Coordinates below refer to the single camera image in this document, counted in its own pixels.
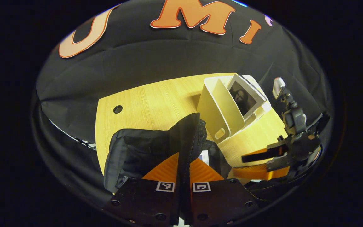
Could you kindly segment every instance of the mona lisa picture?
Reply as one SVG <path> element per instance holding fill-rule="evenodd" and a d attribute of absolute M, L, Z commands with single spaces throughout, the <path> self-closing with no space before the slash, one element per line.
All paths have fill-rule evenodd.
<path fill-rule="evenodd" d="M 236 74 L 227 88 L 245 120 L 266 101 L 252 84 Z"/>

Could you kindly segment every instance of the letter m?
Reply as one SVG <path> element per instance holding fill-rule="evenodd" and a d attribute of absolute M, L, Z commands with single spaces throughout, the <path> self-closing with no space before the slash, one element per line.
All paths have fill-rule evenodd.
<path fill-rule="evenodd" d="M 187 27 L 193 28 L 208 17 L 200 28 L 205 32 L 218 35 L 226 33 L 225 24 L 235 8 L 222 2 L 213 2 L 202 6 L 199 0 L 166 0 L 157 20 L 151 22 L 153 28 L 176 28 L 182 22 L 177 19 L 179 11 L 183 14 Z"/>

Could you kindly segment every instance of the zipper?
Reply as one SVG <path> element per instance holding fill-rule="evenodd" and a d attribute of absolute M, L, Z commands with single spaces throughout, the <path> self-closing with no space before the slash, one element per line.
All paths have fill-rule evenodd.
<path fill-rule="evenodd" d="M 190 168 L 190 159 L 191 159 L 191 155 L 193 154 L 193 151 L 196 151 L 199 148 L 203 147 L 203 144 L 206 140 L 206 134 L 203 131 L 203 128 L 205 129 L 205 121 L 199 119 L 199 125 L 197 126 L 196 130 L 194 131 L 194 135 L 193 135 L 193 143 L 191 144 L 191 148 L 190 148 L 190 152 L 188 154 L 188 158 L 187 158 L 187 163 L 184 169 L 184 174 L 183 174 L 183 183 L 186 182 L 186 177 L 187 177 L 187 170 Z"/>

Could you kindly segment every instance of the wooden table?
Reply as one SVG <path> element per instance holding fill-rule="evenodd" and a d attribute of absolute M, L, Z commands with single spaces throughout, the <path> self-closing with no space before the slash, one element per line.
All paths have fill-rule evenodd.
<path fill-rule="evenodd" d="M 105 172 L 110 140 L 122 128 L 169 130 L 180 119 L 196 113 L 204 79 L 213 76 L 233 76 L 235 73 L 215 73 L 164 80 L 128 89 L 99 99 L 96 113 L 96 150 L 102 173 Z M 122 111 L 113 112 L 121 105 Z M 248 128 L 234 135 L 241 143 L 218 144 L 232 167 L 246 166 L 240 156 L 277 142 L 279 135 L 287 137 L 284 123 L 271 109 Z"/>

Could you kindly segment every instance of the white cardboard organizer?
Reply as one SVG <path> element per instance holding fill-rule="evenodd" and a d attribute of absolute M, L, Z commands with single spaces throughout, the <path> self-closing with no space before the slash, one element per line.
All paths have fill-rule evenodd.
<path fill-rule="evenodd" d="M 252 76 L 244 75 L 243 77 L 265 96 Z M 236 135 L 271 110 L 271 104 L 267 99 L 245 121 L 226 87 L 232 78 L 233 76 L 216 76 L 204 79 L 197 106 L 197 112 L 201 114 L 200 118 L 206 122 L 206 128 L 217 144 Z"/>

